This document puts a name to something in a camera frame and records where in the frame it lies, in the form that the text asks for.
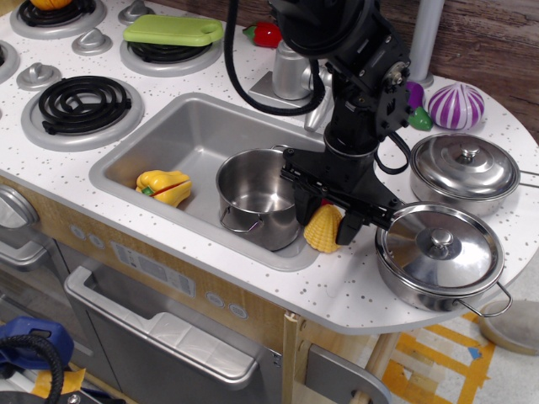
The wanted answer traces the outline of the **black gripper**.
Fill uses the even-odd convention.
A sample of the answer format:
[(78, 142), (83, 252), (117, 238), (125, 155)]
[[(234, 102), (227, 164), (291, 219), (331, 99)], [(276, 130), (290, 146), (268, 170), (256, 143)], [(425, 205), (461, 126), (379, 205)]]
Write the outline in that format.
[(293, 184), (296, 219), (301, 226), (309, 223), (322, 199), (345, 210), (335, 238), (337, 245), (349, 245), (362, 226), (388, 229), (392, 216), (403, 205), (375, 170), (397, 175), (407, 166), (385, 166), (378, 157), (378, 146), (354, 155), (325, 141), (323, 151), (287, 147), (284, 159), (281, 177)]

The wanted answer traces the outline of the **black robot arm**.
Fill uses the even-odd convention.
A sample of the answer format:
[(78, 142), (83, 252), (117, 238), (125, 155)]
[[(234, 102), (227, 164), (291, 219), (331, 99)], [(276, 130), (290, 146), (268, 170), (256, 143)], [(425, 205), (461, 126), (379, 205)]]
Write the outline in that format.
[(293, 182), (296, 218), (305, 226), (322, 201), (344, 210), (335, 241), (348, 245), (362, 226), (382, 229), (402, 206), (376, 176), (401, 168), (383, 166), (378, 149), (386, 138), (404, 153), (397, 135), (411, 108), (406, 82), (409, 51), (380, 11), (378, 1), (273, 1), (285, 43), (331, 71), (334, 110), (321, 152), (288, 148), (284, 178)]

